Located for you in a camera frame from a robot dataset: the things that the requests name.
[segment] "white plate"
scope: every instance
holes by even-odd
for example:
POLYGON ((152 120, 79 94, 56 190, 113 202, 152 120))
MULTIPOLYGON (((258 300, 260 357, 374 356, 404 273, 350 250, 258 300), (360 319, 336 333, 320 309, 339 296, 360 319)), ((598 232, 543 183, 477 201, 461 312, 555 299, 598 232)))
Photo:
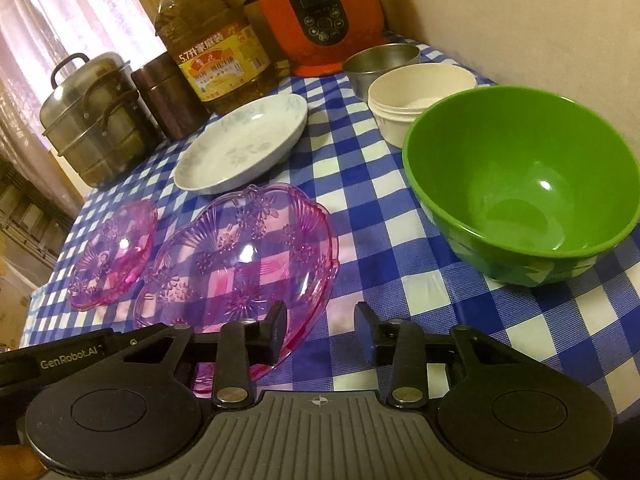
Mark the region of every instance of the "white plate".
POLYGON ((305 129, 307 111, 303 97, 277 94, 225 115, 180 156, 175 185, 200 194, 244 186, 290 152, 305 129))

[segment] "yellow label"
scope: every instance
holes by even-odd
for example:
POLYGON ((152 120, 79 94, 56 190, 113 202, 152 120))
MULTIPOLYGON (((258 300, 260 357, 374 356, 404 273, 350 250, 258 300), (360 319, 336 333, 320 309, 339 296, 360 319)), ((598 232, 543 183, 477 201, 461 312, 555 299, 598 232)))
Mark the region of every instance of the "yellow label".
POLYGON ((177 59, 201 101, 241 87, 270 63, 251 25, 232 23, 186 50, 177 59))

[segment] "pink plate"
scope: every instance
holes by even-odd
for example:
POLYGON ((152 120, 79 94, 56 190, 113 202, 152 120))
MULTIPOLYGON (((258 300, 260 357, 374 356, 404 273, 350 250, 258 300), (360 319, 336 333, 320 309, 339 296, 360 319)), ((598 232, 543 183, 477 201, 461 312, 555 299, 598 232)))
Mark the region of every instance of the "pink plate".
POLYGON ((71 273, 71 306, 85 311, 125 294, 151 256, 157 222, 158 210, 151 200, 127 204, 103 222, 71 273))
MULTIPOLYGON (((338 271, 329 213, 295 187, 249 186, 210 203, 160 249, 134 307, 137 326, 188 324, 216 332, 231 320, 263 319, 287 305, 281 362, 326 307, 338 271)), ((252 368, 256 380, 270 370, 252 368)), ((195 390, 211 391, 213 365, 200 365, 195 390)))

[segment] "gray ribbed panel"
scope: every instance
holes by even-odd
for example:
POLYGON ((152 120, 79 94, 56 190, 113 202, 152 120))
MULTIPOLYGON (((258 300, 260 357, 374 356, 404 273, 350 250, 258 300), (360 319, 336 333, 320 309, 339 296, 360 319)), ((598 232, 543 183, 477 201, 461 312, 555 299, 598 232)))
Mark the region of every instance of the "gray ribbed panel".
MULTIPOLYGON (((48 473, 46 480, 64 477, 48 473)), ((140 480, 496 480, 461 462, 420 415, 374 392, 266 392, 216 416, 198 443, 140 480), (328 402, 312 402, 318 395, 328 402)), ((597 480, 591 472, 573 480, 597 480)))

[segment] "cooker control panel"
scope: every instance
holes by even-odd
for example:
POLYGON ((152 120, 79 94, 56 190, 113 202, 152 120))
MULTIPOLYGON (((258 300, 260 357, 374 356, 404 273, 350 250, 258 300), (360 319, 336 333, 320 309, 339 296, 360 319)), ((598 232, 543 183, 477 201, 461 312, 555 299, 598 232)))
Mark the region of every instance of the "cooker control panel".
POLYGON ((289 0, 305 36, 330 46, 347 35, 349 21, 340 0, 289 0))

